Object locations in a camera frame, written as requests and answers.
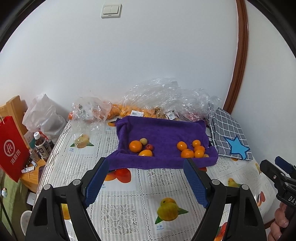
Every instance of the blue star patch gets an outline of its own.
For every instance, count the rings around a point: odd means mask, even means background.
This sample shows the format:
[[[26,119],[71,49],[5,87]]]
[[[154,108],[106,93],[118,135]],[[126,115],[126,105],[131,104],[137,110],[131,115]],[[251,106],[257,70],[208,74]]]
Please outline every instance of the blue star patch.
[[[247,158],[246,153],[250,150],[250,148],[244,146],[238,136],[234,138],[234,140],[231,140],[230,138],[224,137],[225,140],[228,142],[230,146],[230,154],[239,154],[242,156],[242,160],[245,160]]]

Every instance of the purple towel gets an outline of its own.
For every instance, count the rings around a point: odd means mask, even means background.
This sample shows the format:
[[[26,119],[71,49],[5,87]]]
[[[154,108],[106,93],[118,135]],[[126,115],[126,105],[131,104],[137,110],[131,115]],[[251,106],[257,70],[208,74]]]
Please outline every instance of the purple towel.
[[[184,158],[177,149],[177,143],[184,141],[193,150],[192,141],[200,140],[202,146],[209,146],[209,138],[205,133],[204,121],[183,122],[156,118],[126,116],[116,121],[118,150],[111,153],[110,170],[119,168],[183,168]],[[138,156],[129,150],[129,143],[133,140],[146,138],[154,146],[153,157]],[[193,158],[198,167],[208,167],[216,164],[218,153],[215,147],[206,148],[209,157]]]

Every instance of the folded checkered fabric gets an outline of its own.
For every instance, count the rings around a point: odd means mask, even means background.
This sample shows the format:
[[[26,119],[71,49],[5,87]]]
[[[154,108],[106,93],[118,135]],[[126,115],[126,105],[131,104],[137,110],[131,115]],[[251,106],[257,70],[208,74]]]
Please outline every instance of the folded checkered fabric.
[[[213,144],[220,156],[253,160],[247,139],[235,119],[218,108],[210,123]]]

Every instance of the human hand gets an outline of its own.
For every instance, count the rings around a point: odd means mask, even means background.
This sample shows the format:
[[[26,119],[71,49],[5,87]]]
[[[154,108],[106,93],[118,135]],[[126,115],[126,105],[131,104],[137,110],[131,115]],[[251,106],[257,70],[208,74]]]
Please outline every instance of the human hand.
[[[289,220],[285,216],[286,207],[287,205],[281,202],[279,208],[275,211],[275,221],[270,225],[270,233],[267,237],[268,241],[278,240],[282,235],[280,227],[286,228],[288,226]]]

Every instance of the blue gripper pad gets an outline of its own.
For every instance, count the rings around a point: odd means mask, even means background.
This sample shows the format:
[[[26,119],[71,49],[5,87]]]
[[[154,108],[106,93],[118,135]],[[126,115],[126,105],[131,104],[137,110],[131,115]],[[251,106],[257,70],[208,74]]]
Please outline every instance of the blue gripper pad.
[[[286,173],[288,174],[292,173],[293,166],[289,162],[281,158],[280,156],[277,156],[274,162],[278,167],[282,168]]]
[[[210,204],[207,199],[207,190],[202,184],[202,181],[200,180],[193,166],[191,166],[187,159],[183,163],[183,171],[195,195],[196,200],[199,204],[203,205],[204,208],[207,208]]]
[[[86,208],[96,200],[108,172],[109,162],[104,160],[86,188],[86,199],[84,200],[84,206]]]

